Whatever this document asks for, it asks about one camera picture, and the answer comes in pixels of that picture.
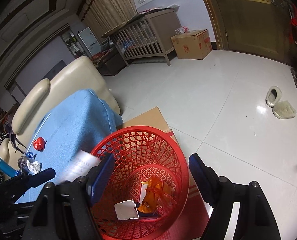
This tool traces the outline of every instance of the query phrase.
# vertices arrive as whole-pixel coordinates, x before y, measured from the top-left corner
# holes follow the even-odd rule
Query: red basket
[[[181,214],[189,191],[189,171],[177,143],[166,133],[150,126],[131,126],[118,130],[93,150],[102,158],[115,156],[115,169],[101,200],[92,213],[104,239],[155,239],[167,231]],[[158,208],[160,217],[150,220],[116,218],[114,204],[139,199],[140,182],[156,175],[173,189],[176,205],[171,211]]]

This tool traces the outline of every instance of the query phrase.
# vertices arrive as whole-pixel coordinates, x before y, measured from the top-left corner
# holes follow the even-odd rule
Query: wooden door frame
[[[227,35],[225,31],[224,21],[220,11],[220,7],[217,0],[203,0],[207,8],[214,35],[216,40],[217,49],[228,50],[229,44],[227,40]]]

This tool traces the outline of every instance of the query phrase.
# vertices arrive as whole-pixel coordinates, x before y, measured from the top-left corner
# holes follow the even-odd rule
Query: blue towel
[[[39,152],[33,146],[27,151],[36,154],[35,160],[42,163],[41,170],[55,169],[56,176],[51,181],[56,181],[78,150],[90,153],[122,123],[122,118],[105,101],[99,99],[93,90],[79,90],[50,111],[50,116],[34,138],[43,137],[46,141],[44,151]],[[40,185],[29,189],[16,203],[35,201],[42,187]]]

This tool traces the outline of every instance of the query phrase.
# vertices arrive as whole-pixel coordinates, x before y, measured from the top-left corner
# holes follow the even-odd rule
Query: slipper
[[[276,86],[270,87],[265,98],[266,104],[269,107],[273,107],[277,102],[280,101],[281,97],[282,97],[282,91],[278,87]]]
[[[279,119],[288,119],[296,116],[296,110],[288,101],[282,101],[274,105],[273,114]]]

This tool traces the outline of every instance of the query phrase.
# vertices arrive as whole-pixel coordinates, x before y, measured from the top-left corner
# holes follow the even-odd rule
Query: beige leather sofa
[[[52,108],[74,92],[89,88],[93,89],[99,98],[105,100],[117,114],[120,113],[120,108],[103,77],[92,61],[83,56],[68,64],[51,81],[41,80],[29,92],[12,121],[12,130],[16,138],[28,147],[37,125]],[[18,144],[17,147],[26,152],[25,147]],[[18,170],[17,162],[20,156],[22,154],[13,148],[9,138],[2,141],[0,158],[16,170]]]

